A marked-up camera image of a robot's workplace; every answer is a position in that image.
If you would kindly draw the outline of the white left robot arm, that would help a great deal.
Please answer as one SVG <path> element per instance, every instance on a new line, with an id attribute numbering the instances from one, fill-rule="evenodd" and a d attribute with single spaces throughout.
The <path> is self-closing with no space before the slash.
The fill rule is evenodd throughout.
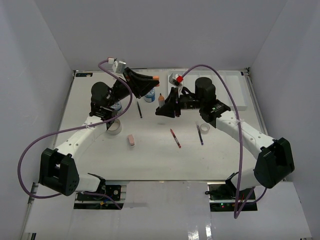
<path id="1" fill-rule="evenodd" d="M 105 181 L 98 175 L 80 175 L 76 163 L 87 148 L 114 123 L 117 110 L 112 106 L 127 96 L 141 98 L 160 82 L 156 76 L 142 75 L 125 68 L 124 78 L 112 87 L 96 82 L 91 87 L 90 113 L 83 124 L 68 140 L 56 149 L 46 148 L 40 158 L 39 184 L 62 195 L 88 192 L 94 199 L 105 196 Z"/>

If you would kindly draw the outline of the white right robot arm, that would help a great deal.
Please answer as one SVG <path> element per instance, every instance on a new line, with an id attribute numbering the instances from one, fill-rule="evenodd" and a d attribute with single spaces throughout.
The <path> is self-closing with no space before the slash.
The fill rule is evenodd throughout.
<path id="1" fill-rule="evenodd" d="M 226 195 L 236 200 L 245 189 L 263 186 L 273 188 L 295 170 L 291 145 L 281 137 L 274 139 L 237 119 L 231 108 L 217 99 L 216 87 L 208 77 L 195 81 L 195 92 L 172 87 L 168 97 L 155 110 L 157 116 L 179 117 L 182 110 L 197 109 L 201 118 L 214 128 L 242 144 L 255 158 L 253 169 L 238 171 L 226 181 Z"/>

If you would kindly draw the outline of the orange marker pen body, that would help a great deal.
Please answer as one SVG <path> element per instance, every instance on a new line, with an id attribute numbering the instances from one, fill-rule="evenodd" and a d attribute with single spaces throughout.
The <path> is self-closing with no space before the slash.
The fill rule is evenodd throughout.
<path id="1" fill-rule="evenodd" d="M 160 93 L 158 97 L 158 105 L 161 108 L 165 104 L 165 98 L 164 96 Z"/>

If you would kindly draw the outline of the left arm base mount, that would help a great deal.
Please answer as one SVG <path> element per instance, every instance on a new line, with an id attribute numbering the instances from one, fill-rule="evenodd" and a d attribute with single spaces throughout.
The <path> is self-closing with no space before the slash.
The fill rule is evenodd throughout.
<path id="1" fill-rule="evenodd" d="M 99 180 L 96 191 L 86 194 L 77 192 L 73 208 L 75 210 L 121 210 L 124 206 L 127 183 L 123 181 L 107 181 L 103 177 L 89 173 L 90 180 Z"/>

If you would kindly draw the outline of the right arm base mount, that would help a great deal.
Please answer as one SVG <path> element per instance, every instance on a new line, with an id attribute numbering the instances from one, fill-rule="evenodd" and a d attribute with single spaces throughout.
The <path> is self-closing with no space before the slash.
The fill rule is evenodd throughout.
<path id="1" fill-rule="evenodd" d="M 209 184 L 207 191 L 204 192 L 209 198 L 209 205 L 211 212 L 233 212 L 236 206 L 236 186 L 232 184 L 231 179 L 237 176 L 238 172 L 233 173 L 222 184 Z M 239 191 L 238 208 L 244 203 L 247 196 L 249 196 L 252 188 L 246 188 Z M 258 210 L 257 203 L 253 203 L 256 200 L 256 195 L 253 192 L 248 201 L 244 205 L 242 211 L 255 212 Z"/>

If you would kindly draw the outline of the orange marker cap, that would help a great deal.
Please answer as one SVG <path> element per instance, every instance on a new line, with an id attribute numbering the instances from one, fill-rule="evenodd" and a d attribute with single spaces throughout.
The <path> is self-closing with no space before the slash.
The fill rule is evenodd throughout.
<path id="1" fill-rule="evenodd" d="M 159 80 L 160 80 L 160 77 L 159 77 L 159 76 L 153 76 L 152 79 L 153 79 L 154 81 L 159 81 Z"/>

